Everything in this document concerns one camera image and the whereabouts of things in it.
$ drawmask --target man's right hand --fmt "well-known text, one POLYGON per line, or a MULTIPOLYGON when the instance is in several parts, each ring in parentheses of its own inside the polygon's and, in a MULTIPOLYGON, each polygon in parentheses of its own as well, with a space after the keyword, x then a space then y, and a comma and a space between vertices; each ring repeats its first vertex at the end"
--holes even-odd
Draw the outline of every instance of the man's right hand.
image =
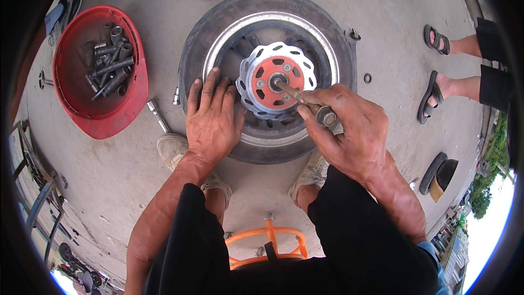
POLYGON ((302 99, 329 105, 344 127, 344 133, 333 135, 316 123, 305 105, 298 107, 309 136, 326 161, 362 186, 390 163, 386 150, 388 118, 384 108, 367 101, 341 84, 329 89, 304 92, 302 99))

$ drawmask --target concrete floor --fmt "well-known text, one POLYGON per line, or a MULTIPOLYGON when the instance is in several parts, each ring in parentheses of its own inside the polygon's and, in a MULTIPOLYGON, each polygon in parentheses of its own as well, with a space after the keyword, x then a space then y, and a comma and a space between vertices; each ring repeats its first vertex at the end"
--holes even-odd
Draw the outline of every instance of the concrete floor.
MULTIPOLYGON (((133 19, 144 43, 149 95, 157 99, 173 131, 185 134, 182 108, 171 102, 182 46, 193 25, 221 1, 84 0, 81 9, 111 4, 133 19)), ((441 151, 460 161, 438 203, 429 195, 420 195, 418 187, 415 190, 430 229, 474 175, 482 106, 466 98, 449 98, 424 126, 418 123, 416 111, 431 70, 452 78, 480 75, 481 59, 438 55, 424 44, 422 29, 424 24, 432 24, 450 39, 473 34, 463 0, 312 1, 331 14, 342 29, 355 28, 362 36, 357 46, 358 93, 385 108, 389 116, 387 147, 404 178, 408 182, 422 179, 441 151), (362 82, 364 73, 373 75, 371 84, 362 82)), ((69 187, 61 189, 68 200, 63 224, 80 232, 76 238, 80 246, 70 243, 71 247, 95 268, 125 279, 129 235, 169 176, 156 151, 162 130, 145 107, 129 127, 110 139, 95 141, 83 134, 66 115, 53 89, 38 88, 41 69, 50 77, 52 56, 46 41, 30 71, 19 117, 29 118, 35 146, 69 181, 69 187)), ((262 227, 267 212, 272 212, 276 226, 301 230, 310 255, 322 256, 314 226, 287 195, 307 160, 302 157, 274 166, 253 166, 227 158, 221 162, 217 173, 233 189, 224 230, 237 233, 262 227)), ((42 213, 41 219, 47 218, 42 213)), ((59 243, 64 240, 57 235, 59 243)), ((278 241, 281 252, 296 245, 294 237, 283 236, 278 241)), ((230 254, 240 259, 252 257, 264 242, 263 238, 238 242, 230 247, 230 254)))

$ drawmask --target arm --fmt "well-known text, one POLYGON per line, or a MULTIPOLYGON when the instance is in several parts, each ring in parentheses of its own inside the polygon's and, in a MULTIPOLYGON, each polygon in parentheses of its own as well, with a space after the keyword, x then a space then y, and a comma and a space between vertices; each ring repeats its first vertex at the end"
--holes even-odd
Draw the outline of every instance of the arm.
POLYGON ((245 110, 233 114, 235 87, 228 79, 219 82, 218 67, 213 68, 198 96, 202 80, 196 79, 187 98, 187 141, 189 149, 177 168, 153 197, 138 219, 127 248, 126 294, 140 294, 154 258, 171 230, 180 193, 185 184, 197 187, 213 172, 213 168, 229 154, 240 140, 245 110))
POLYGON ((340 84, 303 93, 302 98, 330 105, 344 127, 344 134, 333 135, 315 122, 305 105, 299 106, 308 133, 325 160, 373 194, 414 244, 426 240, 422 206, 386 150, 384 109, 340 84))

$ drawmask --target brake disc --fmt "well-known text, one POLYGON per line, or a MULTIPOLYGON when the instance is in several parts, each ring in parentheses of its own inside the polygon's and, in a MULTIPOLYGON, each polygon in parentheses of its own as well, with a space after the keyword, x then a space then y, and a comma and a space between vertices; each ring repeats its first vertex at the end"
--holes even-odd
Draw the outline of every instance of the brake disc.
POLYGON ((290 117, 298 102, 275 85, 277 79, 304 91, 317 87, 313 63, 302 49, 284 42, 256 47, 240 63, 236 87, 242 105, 259 119, 279 122, 290 117))

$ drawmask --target man's left hand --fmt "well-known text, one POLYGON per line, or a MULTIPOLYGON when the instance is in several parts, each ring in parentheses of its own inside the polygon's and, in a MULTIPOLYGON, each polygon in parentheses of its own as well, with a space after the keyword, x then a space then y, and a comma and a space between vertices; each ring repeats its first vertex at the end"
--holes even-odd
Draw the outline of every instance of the man's left hand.
POLYGON ((186 129, 189 142, 187 153, 193 154, 212 167, 215 167, 240 141, 246 114, 244 108, 236 115, 233 113, 236 88, 227 86, 228 78, 221 79, 216 90, 213 91, 219 76, 219 68, 214 67, 207 75, 203 89, 202 80, 197 78, 187 98, 186 129), (202 89, 202 96, 198 107, 200 89, 202 89))

